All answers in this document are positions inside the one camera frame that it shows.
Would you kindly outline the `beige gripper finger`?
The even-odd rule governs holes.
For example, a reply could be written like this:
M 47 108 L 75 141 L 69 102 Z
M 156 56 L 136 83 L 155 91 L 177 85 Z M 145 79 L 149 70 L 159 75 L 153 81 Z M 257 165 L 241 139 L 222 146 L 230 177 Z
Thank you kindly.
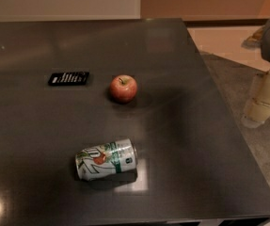
M 254 76 L 241 122 L 247 128 L 257 128 L 269 118 L 270 70 Z

